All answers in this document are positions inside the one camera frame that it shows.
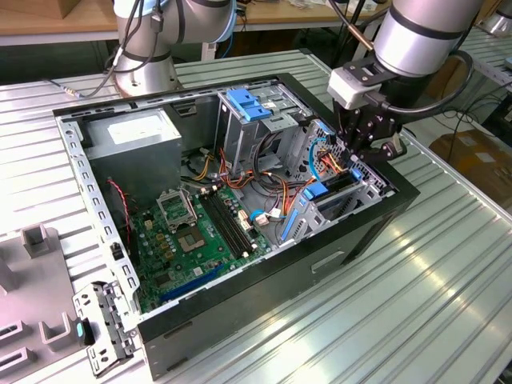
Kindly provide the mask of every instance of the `aluminum table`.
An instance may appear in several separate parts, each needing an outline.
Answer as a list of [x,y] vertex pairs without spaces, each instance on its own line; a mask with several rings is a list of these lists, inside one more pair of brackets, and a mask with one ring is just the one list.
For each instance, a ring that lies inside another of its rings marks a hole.
[[496,38],[474,26],[461,49],[471,55],[475,70],[493,82],[500,86],[512,82],[512,70],[504,63],[512,58],[512,38]]
[[[299,51],[177,66],[185,86],[290,72],[325,104],[329,69]],[[102,76],[62,82],[84,90]],[[94,99],[118,98],[109,83]],[[44,82],[0,87],[0,238],[44,222],[76,290],[109,281]],[[394,167],[420,191],[353,263],[158,382],[488,382],[512,358],[512,218],[412,137]],[[20,382],[94,382],[84,350]],[[98,382],[149,382],[141,351]]]

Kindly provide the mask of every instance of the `metal bracket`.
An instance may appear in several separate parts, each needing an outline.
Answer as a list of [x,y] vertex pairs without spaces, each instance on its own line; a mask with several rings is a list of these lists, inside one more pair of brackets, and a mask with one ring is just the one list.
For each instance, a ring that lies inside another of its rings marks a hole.
[[45,322],[39,322],[39,332],[41,334],[42,343],[47,345],[53,352],[66,348],[77,340],[77,332],[74,323],[66,312],[62,312],[61,327],[50,328]]
[[133,357],[134,331],[128,335],[122,326],[114,301],[122,292],[117,282],[93,282],[73,296],[73,304],[81,320],[87,320],[94,335],[94,344],[87,347],[93,374],[99,378]]

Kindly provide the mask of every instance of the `blue plastic clip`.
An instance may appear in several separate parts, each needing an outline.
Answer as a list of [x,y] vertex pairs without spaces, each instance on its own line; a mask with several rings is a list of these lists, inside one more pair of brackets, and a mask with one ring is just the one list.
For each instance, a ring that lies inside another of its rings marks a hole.
[[350,172],[352,173],[352,176],[354,176],[354,178],[357,180],[357,181],[360,181],[362,179],[362,172],[356,168],[352,168],[350,170]]
[[323,184],[320,182],[314,182],[304,189],[304,196],[306,196],[308,200],[312,200],[325,192],[327,192],[327,188],[325,188]]
[[268,118],[272,115],[272,112],[263,108],[258,98],[248,90],[228,90],[226,96],[248,122]]

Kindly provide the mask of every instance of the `cable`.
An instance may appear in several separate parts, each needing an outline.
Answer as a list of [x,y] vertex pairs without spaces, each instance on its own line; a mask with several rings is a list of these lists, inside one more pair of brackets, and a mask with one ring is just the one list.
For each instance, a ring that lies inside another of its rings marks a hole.
[[206,173],[208,172],[208,164],[210,163],[210,158],[206,158],[205,159],[205,166],[204,168],[202,169],[202,172],[200,173],[200,175],[198,175],[197,177],[194,178],[194,180],[203,180],[206,176]]
[[150,51],[150,54],[149,56],[146,58],[146,60],[144,60],[143,62],[141,62],[138,66],[134,67],[134,68],[130,68],[129,70],[114,70],[114,72],[116,74],[129,74],[131,72],[135,72],[136,70],[140,70],[141,68],[143,68],[144,66],[146,66],[151,60],[153,60],[153,57],[154,57],[154,52],[156,51],[157,49],[157,43],[158,43],[158,32],[156,32],[154,34],[154,43],[153,43],[153,46],[151,47],[151,51]]
[[119,197],[121,198],[122,206],[125,211],[126,237],[127,237],[126,240],[127,240],[127,245],[129,246],[130,245],[130,216],[128,215],[128,205],[126,204],[125,195],[122,192],[121,188],[113,180],[107,179],[106,182],[111,184],[116,189],[116,191],[119,193]]
[[122,52],[126,48],[126,45],[128,44],[130,39],[133,37],[135,32],[137,32],[138,28],[140,27],[140,23],[142,22],[142,17],[139,17],[138,24],[135,26],[134,31],[132,31],[132,33],[130,35],[128,35],[128,32],[130,31],[130,28],[131,28],[131,23],[134,20],[135,12],[137,11],[137,7],[138,7],[139,3],[141,3],[140,7],[139,7],[139,16],[142,16],[142,8],[144,7],[144,0],[135,0],[134,6],[132,7],[131,12],[130,12],[130,16],[128,17],[128,22],[126,23],[125,38],[123,39],[123,43],[121,44],[122,48],[118,49],[117,52],[115,53],[114,61],[112,62],[112,67],[106,73],[106,76],[104,77],[102,82],[100,82],[99,86],[97,86],[90,94],[81,94],[77,90],[73,90],[69,87],[63,86],[54,80],[48,80],[48,81],[51,82],[52,84],[58,86],[60,89],[62,89],[67,94],[75,96],[76,98],[92,98],[93,96],[95,96],[105,86],[106,82],[109,81],[110,77],[114,73],[114,69],[118,64],[118,61],[122,55]]
[[[271,194],[264,194],[263,192],[259,191],[256,189],[256,187],[254,186],[254,184],[256,184],[257,186],[259,186],[260,188],[262,188],[265,192],[267,193],[271,193]],[[260,186],[259,184],[256,183],[256,181],[253,179],[250,181],[249,183],[249,186],[250,188],[256,192],[257,194],[259,194],[260,196],[263,196],[264,198],[269,198],[270,196],[272,196],[272,192],[269,192],[268,190],[265,189],[264,186]]]
[[411,136],[414,136],[414,138],[418,138],[418,136],[416,136],[416,133],[414,133],[412,130],[410,130],[409,128],[407,128],[406,126],[403,127],[404,130],[406,130],[407,132],[409,132],[409,134]]
[[464,110],[464,113],[461,115],[461,117],[459,118],[458,122],[457,122],[457,125],[455,126],[455,129],[454,129],[454,134],[452,135],[451,137],[451,143],[450,143],[450,150],[448,151],[448,157],[446,158],[446,162],[448,164],[450,164],[450,160],[451,160],[451,155],[453,153],[453,150],[454,150],[454,144],[455,144],[455,137],[457,135],[457,131],[458,131],[458,127],[460,126],[460,123],[462,121],[462,116],[467,114],[467,112],[471,109],[471,107],[476,104],[479,100],[493,94],[494,92],[502,89],[502,88],[507,88],[508,86],[512,85],[512,82],[506,82],[505,84],[502,84],[500,85],[499,87],[497,88],[494,88],[493,90],[487,92],[486,94],[483,94],[482,96],[480,96],[479,98],[476,98],[465,110]]
[[259,216],[260,214],[264,214],[265,211],[264,210],[255,210],[252,214],[250,214],[249,216],[249,220],[251,220],[252,222],[254,221],[254,219]]
[[110,68],[110,62],[111,62],[112,60],[114,60],[115,55],[116,55],[116,53],[117,53],[117,52],[118,52],[118,50],[119,50],[119,47],[120,47],[120,45],[119,45],[119,44],[117,44],[117,45],[116,45],[116,47],[112,50],[112,53],[110,54],[110,56],[109,56],[108,58],[106,58],[106,60],[105,60],[105,64],[103,65],[103,71],[107,72],[107,71],[109,70],[109,68]]
[[242,31],[241,32],[245,32],[245,31],[247,31],[247,15],[245,13],[241,14],[240,18],[243,21],[243,27],[242,27]]
[[193,188],[201,189],[201,188],[208,188],[212,186],[218,185],[218,183],[214,182],[197,182],[193,180],[192,178],[189,178],[188,176],[181,176],[180,180],[183,184],[187,184],[188,186],[192,186]]
[[464,91],[464,89],[467,87],[467,85],[470,83],[471,75],[473,73],[473,59],[471,56],[469,56],[466,52],[462,50],[458,50],[455,52],[453,57],[458,58],[461,62],[464,62],[467,68],[467,75],[464,82],[460,85],[459,88],[454,90],[451,94],[446,96],[445,98],[439,100],[438,102],[434,102],[433,104],[430,104],[429,106],[421,106],[419,108],[401,108],[398,106],[392,106],[388,102],[383,102],[381,107],[385,112],[393,112],[395,114],[402,114],[405,116],[424,116],[427,117],[432,114],[432,112],[436,111],[437,109],[441,108],[442,106],[448,105],[452,100],[454,100],[457,96],[461,94],[461,92]]
[[314,178],[310,178],[307,182],[305,182],[305,183],[304,183],[304,184],[299,188],[299,190],[297,191],[297,193],[295,194],[295,196],[294,196],[293,200],[292,200],[292,201],[291,201],[291,203],[290,203],[290,208],[291,208],[292,206],[294,206],[295,200],[297,199],[297,196],[299,195],[299,192],[300,192],[301,190],[303,190],[304,188],[306,188],[306,187],[307,187],[309,184],[311,184],[312,182],[316,182],[316,180],[315,180]]
[[[374,50],[374,44],[369,41],[366,36],[352,23],[350,23],[347,18],[345,17],[345,15],[341,12],[341,10],[338,8],[338,5],[336,4],[336,2],[334,0],[329,0],[329,3],[332,5],[332,8],[334,10],[334,12],[336,12],[336,15],[342,20],[342,22],[346,25],[346,28],[348,29],[349,32],[352,33],[352,35],[357,39],[359,40],[359,42],[361,44],[363,44],[365,46],[365,48],[369,51],[372,51]],[[358,17],[358,14],[356,12],[354,12],[354,15],[352,17],[353,20],[357,19]]]
[[320,176],[318,176],[318,173],[317,173],[316,169],[314,168],[313,150],[314,150],[314,146],[316,145],[317,142],[325,142],[325,141],[326,141],[326,138],[316,138],[315,140],[313,140],[313,142],[311,143],[311,146],[310,146],[310,157],[309,157],[310,172],[313,175],[313,177],[316,178],[317,180],[320,180]]
[[233,45],[233,39],[234,39],[234,33],[231,34],[231,36],[230,36],[230,44],[227,46],[227,49],[224,52],[224,54],[221,56],[221,58],[224,58],[230,52],[231,46]]
[[329,157],[330,157],[330,160],[333,162],[333,165],[334,167],[339,170],[340,172],[344,172],[345,169],[341,168],[338,163],[336,162],[336,159],[334,158],[334,156],[332,154],[329,154]]
[[253,154],[253,175],[254,175],[254,179],[259,182],[260,184],[263,184],[265,186],[268,186],[269,188],[273,188],[274,187],[274,183],[267,183],[267,182],[264,182],[262,180],[262,176],[260,175],[259,173],[259,167],[258,167],[258,159],[259,159],[259,154],[262,152],[262,146],[263,146],[263,143],[265,143],[267,140],[269,143],[272,143],[272,141],[274,140],[274,138],[277,136],[278,134],[272,134],[271,132],[269,132],[268,134],[266,134],[263,139],[258,143],[258,145],[256,146],[256,149],[254,150],[254,154]]
[[478,10],[477,13],[474,15],[473,20],[471,20],[470,26],[468,26],[467,29],[464,31],[464,34],[458,40],[457,44],[455,44],[454,48],[452,49],[452,52],[456,52],[461,47],[461,45],[464,43],[464,41],[466,40],[468,34],[470,34],[471,29],[473,28],[474,22],[477,21],[477,17],[478,17],[479,13],[480,13],[480,10]]

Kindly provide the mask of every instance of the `orange wire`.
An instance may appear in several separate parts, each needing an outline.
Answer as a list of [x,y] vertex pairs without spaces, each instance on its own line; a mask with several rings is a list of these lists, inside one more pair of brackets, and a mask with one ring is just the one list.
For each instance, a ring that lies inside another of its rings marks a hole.
[[337,170],[339,170],[340,172],[343,172],[344,169],[341,168],[337,163],[336,163],[336,159],[334,158],[334,156],[332,154],[329,154],[329,157],[330,157],[330,160],[332,161],[334,167],[336,167]]
[[327,164],[329,166],[329,168],[331,168],[335,173],[339,173],[338,170],[336,169],[336,167],[333,166],[332,162],[330,162],[330,160],[327,160],[326,158],[323,158],[322,159],[322,162],[324,164]]
[[302,189],[306,188],[309,184],[311,184],[312,182],[315,182],[315,181],[316,181],[316,178],[310,178],[310,179],[306,182],[306,184],[304,184],[303,186],[301,186],[301,187],[299,188],[299,190],[297,191],[297,193],[296,193],[296,194],[295,194],[295,196],[294,196],[294,199],[291,201],[290,208],[291,208],[292,206],[294,206],[295,199],[297,198],[298,193],[299,193]]
[[287,202],[288,202],[288,183],[284,181],[284,179],[278,174],[272,174],[271,172],[263,172],[267,176],[275,176],[279,180],[281,180],[282,184],[282,214],[286,215]]

